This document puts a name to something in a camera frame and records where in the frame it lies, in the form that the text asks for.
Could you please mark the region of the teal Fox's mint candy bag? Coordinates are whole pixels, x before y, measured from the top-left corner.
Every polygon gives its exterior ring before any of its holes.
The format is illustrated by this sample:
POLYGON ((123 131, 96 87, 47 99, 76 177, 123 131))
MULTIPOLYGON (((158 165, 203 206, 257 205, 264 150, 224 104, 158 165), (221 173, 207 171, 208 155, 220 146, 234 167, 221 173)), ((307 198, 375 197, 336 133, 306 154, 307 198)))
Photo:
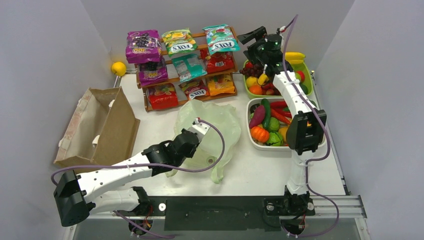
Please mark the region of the teal Fox's mint candy bag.
POLYGON ((202 29, 210 55, 221 52, 237 52, 240 50, 231 27, 227 24, 211 25, 202 29))

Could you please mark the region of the pale green plastic grocery bag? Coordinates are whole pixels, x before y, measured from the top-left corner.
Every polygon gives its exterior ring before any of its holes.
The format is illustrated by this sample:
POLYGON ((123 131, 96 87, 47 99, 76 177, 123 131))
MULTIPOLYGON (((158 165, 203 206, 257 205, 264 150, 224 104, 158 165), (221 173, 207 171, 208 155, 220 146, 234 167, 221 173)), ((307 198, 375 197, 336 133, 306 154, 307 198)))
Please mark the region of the pale green plastic grocery bag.
POLYGON ((236 154, 236 145, 241 137, 241 124, 236 108, 231 104, 218 105, 212 102, 190 100, 175 113, 166 113, 173 127, 174 136, 182 129, 188 129, 196 118, 214 125, 220 133, 210 129, 192 158, 186 158, 182 164, 184 169, 200 170, 214 165, 207 172, 215 184, 224 179, 225 166, 236 154))

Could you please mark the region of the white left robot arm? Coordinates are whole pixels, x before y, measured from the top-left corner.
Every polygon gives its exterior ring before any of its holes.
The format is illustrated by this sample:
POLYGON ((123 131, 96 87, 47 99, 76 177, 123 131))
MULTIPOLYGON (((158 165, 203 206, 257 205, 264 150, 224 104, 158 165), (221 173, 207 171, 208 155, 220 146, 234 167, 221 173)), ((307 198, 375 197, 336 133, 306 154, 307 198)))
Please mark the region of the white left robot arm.
POLYGON ((76 225, 90 214, 114 210, 143 215, 149 200, 143 187, 121 187, 139 179, 181 170, 194 156, 210 128, 203 123, 182 129, 173 140, 154 144, 127 160, 110 166, 87 165, 91 172, 77 173, 78 166, 64 167, 52 174, 53 197, 63 227, 76 225))

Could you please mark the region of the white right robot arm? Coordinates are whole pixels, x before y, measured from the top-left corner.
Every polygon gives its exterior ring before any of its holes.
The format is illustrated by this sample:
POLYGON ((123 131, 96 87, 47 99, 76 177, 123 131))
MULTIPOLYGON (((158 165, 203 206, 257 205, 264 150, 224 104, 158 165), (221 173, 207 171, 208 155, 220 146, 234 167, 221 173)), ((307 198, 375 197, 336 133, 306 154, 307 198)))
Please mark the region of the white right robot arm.
POLYGON ((243 53, 252 64, 259 64, 264 68, 265 74, 287 103, 292 116, 286 140, 292 151, 293 163, 285 185, 282 206, 286 213, 294 215, 302 209, 303 203, 309 200, 308 161, 313 158, 326 136, 327 114, 324 110, 318 110, 308 100, 300 81, 296 79, 295 71, 286 60, 285 31, 286 26, 282 26, 275 33, 268 33, 267 29, 261 26, 238 35, 237 39, 243 45, 255 40, 243 53))

